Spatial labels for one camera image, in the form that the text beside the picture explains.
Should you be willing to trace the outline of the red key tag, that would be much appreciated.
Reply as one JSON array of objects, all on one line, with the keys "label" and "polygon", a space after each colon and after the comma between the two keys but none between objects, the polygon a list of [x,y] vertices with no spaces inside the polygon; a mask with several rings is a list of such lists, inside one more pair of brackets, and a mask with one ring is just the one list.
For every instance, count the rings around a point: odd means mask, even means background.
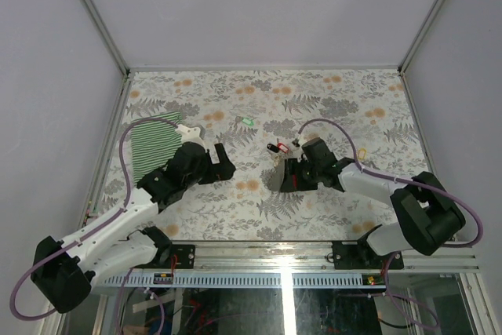
[{"label": "red key tag", "polygon": [[285,154],[289,152],[289,147],[283,143],[278,143],[277,148]]}]

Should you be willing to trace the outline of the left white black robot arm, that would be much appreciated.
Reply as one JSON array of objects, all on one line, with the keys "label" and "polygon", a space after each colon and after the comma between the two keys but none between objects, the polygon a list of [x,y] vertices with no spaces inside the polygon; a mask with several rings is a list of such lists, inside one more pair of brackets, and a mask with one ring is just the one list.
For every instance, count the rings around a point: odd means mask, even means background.
[{"label": "left white black robot arm", "polygon": [[196,184],[230,180],[235,165],[222,144],[215,144],[217,163],[200,144],[186,142],[164,165],[143,176],[125,203],[61,240],[48,236],[36,247],[31,281],[59,313],[79,306],[103,279],[137,265],[165,267],[170,241],[161,231],[145,228],[134,240],[126,236],[183,198]]}]

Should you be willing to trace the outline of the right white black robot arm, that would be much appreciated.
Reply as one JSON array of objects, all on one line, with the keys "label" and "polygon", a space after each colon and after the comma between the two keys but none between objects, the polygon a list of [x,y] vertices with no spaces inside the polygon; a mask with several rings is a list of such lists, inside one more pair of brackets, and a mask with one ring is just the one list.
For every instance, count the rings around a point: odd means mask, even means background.
[{"label": "right white black robot arm", "polygon": [[360,239],[358,260],[367,268],[402,250],[430,256],[466,224],[458,205],[432,173],[394,178],[366,169],[353,158],[336,158],[320,138],[300,149],[300,158],[287,158],[276,166],[270,180],[272,191],[315,191],[323,185],[371,198],[394,210],[396,222],[374,227]]}]

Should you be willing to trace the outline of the grey red key ring holder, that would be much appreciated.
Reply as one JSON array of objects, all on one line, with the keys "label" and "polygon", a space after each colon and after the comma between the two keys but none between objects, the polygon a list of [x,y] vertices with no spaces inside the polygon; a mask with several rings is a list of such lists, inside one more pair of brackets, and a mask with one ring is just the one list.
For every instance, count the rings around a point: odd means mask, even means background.
[{"label": "grey red key ring holder", "polygon": [[273,192],[279,192],[284,181],[286,163],[289,157],[275,156],[272,158],[272,166],[264,171],[263,182],[265,187]]}]

